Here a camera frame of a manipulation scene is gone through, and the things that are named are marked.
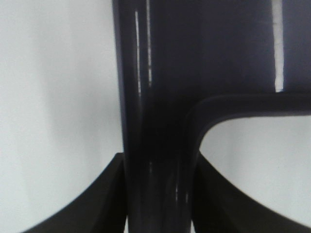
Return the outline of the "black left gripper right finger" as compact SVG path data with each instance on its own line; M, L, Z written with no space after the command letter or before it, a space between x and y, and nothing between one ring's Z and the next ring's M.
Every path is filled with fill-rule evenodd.
M309 233L311 229L258 203L199 154L191 218L197 233Z

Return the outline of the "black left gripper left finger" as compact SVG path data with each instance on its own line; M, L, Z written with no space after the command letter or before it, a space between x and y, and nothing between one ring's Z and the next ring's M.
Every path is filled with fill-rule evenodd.
M122 233L127 217L123 153L74 201L29 233Z

